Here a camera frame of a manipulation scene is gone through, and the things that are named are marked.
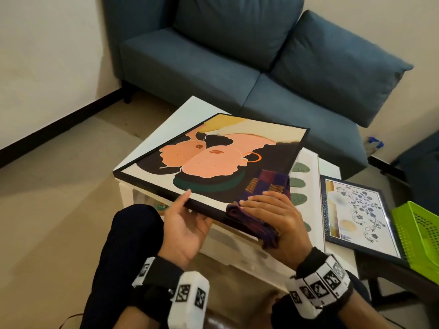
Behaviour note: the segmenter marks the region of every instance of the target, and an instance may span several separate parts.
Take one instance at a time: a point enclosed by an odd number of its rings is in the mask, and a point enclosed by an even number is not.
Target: hand
[[[213,223],[211,218],[184,207],[189,196],[190,189],[165,211],[163,244],[157,254],[183,270],[200,251]]]
[[[296,270],[313,248],[299,210],[284,194],[263,192],[239,202],[243,210],[273,226],[279,234],[279,248],[266,251]]]

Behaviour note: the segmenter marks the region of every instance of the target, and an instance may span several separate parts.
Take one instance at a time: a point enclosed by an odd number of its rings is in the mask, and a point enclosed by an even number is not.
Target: black picture frame
[[[367,248],[367,247],[358,245],[354,242],[344,240],[342,238],[337,238],[337,237],[331,235],[330,226],[329,226],[328,204],[327,204],[327,197],[326,197],[326,180],[339,182],[339,183],[342,183],[342,184],[345,184],[348,186],[361,188],[364,190],[370,190],[370,191],[376,192],[378,194],[378,196],[380,198],[380,202],[381,202],[381,209],[384,211],[384,214],[386,216],[387,226],[388,226],[388,229],[391,233],[394,246],[398,250],[401,258],[392,256],[392,255],[388,255],[385,253],[381,253],[381,252],[376,251],[374,249]],[[388,209],[387,203],[384,199],[384,194],[382,193],[381,190],[376,189],[376,188],[367,187],[364,185],[359,185],[359,184],[348,182],[348,181],[344,181],[344,180],[340,180],[337,178],[328,177],[326,175],[320,176],[320,184],[321,184],[321,197],[322,197],[323,227],[324,227],[326,241],[328,241],[330,243],[335,243],[337,245],[340,245],[340,246],[343,246],[346,248],[358,250],[360,252],[363,252],[363,253],[366,253],[366,254],[369,254],[372,256],[377,256],[377,257],[383,258],[385,260],[392,261],[395,264],[402,265],[404,267],[410,267],[408,260],[407,260],[407,257],[406,257],[406,254],[405,254],[404,249],[403,249],[403,245],[401,243],[401,240],[399,239],[398,232],[396,230],[396,226],[393,223],[392,215],[390,214],[390,210]]]
[[[154,149],[148,151],[147,153],[141,155],[140,157],[130,161],[128,164],[125,164],[124,166],[121,166],[120,168],[114,170],[113,171],[114,177],[117,178],[117,179],[120,179],[122,181],[128,182],[129,184],[132,184],[132,185],[134,185],[136,187],[145,189],[146,191],[154,193],[154,194],[156,194],[156,195],[158,195],[160,197],[168,199],[169,201],[175,201],[178,198],[178,196],[180,196],[179,193],[175,193],[175,192],[173,192],[171,190],[168,190],[168,189],[163,188],[161,186],[155,185],[155,184],[153,184],[151,182],[147,182],[145,180],[136,178],[136,177],[134,177],[132,175],[124,173],[123,170],[126,169],[127,167],[137,163],[139,160],[142,160],[144,157],[146,157],[146,156],[148,156],[150,154],[153,154],[155,151],[159,150],[161,147],[163,147],[165,145],[168,145],[168,144],[171,144],[174,140],[176,140],[180,136],[190,132],[191,130],[197,128],[198,126],[201,126],[203,123],[205,123],[206,121],[212,119],[213,117],[216,117],[219,114],[230,116],[230,114],[226,114],[226,113],[217,113],[215,115],[212,115],[210,118],[208,118],[208,119],[198,123],[197,125],[193,126],[192,128],[190,128],[188,130],[185,130],[184,132],[182,132],[181,134],[175,136],[174,138],[170,139],[169,141],[159,144],[156,148],[154,148]],[[297,155],[299,154],[300,150],[303,148],[304,141],[306,140],[306,138],[307,138],[307,136],[308,136],[308,134],[310,132],[310,129],[306,128],[306,127],[299,127],[299,126],[294,126],[294,125],[287,125],[287,124],[281,124],[281,123],[276,123],[276,122],[268,122],[268,121],[264,121],[264,120],[257,120],[257,119],[253,119],[253,118],[251,120],[262,121],[262,122],[272,123],[272,124],[276,124],[276,125],[283,125],[283,126],[289,126],[289,127],[305,129],[305,133],[304,133],[304,135],[302,137],[302,140],[297,145],[296,152],[292,156],[292,159],[291,159],[291,166],[293,166],[293,164],[294,164],[294,162],[295,162],[295,160],[297,158]],[[201,213],[203,215],[211,217],[212,219],[214,219],[216,221],[219,221],[219,222],[221,222],[223,224],[226,224],[226,225],[228,225],[228,226],[230,226],[232,228],[235,228],[235,229],[237,229],[239,231],[247,233],[247,234],[249,234],[251,236],[256,236],[244,224],[242,224],[241,222],[236,221],[236,220],[228,217],[226,215],[225,211],[219,210],[217,208],[213,208],[213,207],[211,207],[211,206],[209,206],[207,204],[204,204],[204,203],[202,203],[200,201],[197,201],[197,200],[194,200],[194,199],[189,199],[186,202],[185,206],[188,207],[191,210],[195,210],[196,212],[199,212],[199,213]]]

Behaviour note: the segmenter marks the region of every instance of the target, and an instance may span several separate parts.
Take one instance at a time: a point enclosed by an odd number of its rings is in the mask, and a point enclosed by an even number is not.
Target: tiled floor
[[[57,328],[83,310],[122,208],[112,169],[174,110],[137,93],[130,105],[116,103],[0,169],[0,328]],[[353,181],[383,189],[392,201],[386,178],[373,168]],[[242,324],[271,290],[203,255],[192,266],[211,282],[209,307]],[[407,329],[427,328],[422,306],[392,313]]]

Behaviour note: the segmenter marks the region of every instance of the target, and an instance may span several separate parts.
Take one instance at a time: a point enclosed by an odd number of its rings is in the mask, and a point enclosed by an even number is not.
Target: abstract painting
[[[191,189],[193,209],[223,221],[261,170],[289,174],[307,128],[217,114],[114,172],[169,200]]]
[[[321,176],[326,240],[407,264],[382,192]]]
[[[290,173],[290,193],[291,202],[302,214],[311,243],[324,252],[319,156],[315,152],[300,150]]]

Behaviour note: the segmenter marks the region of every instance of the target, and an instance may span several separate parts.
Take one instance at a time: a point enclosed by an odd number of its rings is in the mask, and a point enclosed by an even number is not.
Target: orange hoop earring
[[[242,159],[244,159],[244,157],[245,157],[246,155],[249,155],[249,154],[255,154],[255,155],[257,155],[259,158],[258,158],[257,160],[252,160],[252,161],[248,161],[248,160],[247,160],[247,163],[256,163],[257,161],[260,161],[260,160],[262,159],[261,155],[260,155],[260,154],[257,154],[256,152],[247,152],[246,154],[243,154],[243,155],[242,155]]]

